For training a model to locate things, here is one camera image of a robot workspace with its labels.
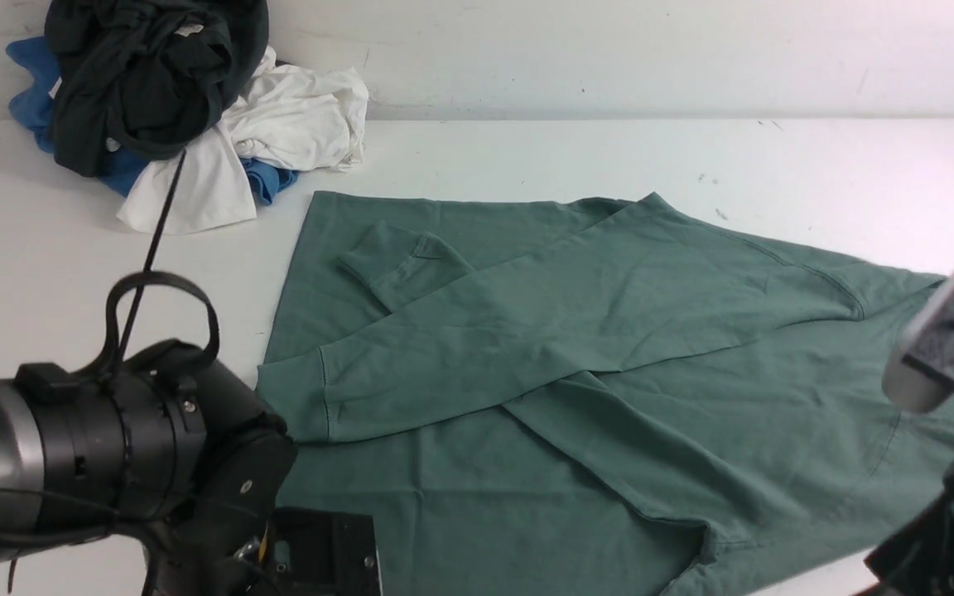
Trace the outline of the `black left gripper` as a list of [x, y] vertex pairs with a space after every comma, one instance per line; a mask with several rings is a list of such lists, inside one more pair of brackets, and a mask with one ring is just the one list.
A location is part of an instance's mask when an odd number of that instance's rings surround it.
[[147, 524], [144, 595], [280, 595], [266, 570], [277, 492], [296, 461], [281, 426], [249, 426], [200, 458], [195, 489]]

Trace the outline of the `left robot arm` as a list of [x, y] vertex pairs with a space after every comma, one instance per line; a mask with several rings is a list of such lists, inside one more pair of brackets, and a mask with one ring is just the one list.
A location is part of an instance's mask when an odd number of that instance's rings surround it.
[[0, 378], [0, 562], [128, 536], [144, 595], [234, 595], [296, 461], [287, 423], [221, 362], [164, 340], [114, 378], [26, 363]]

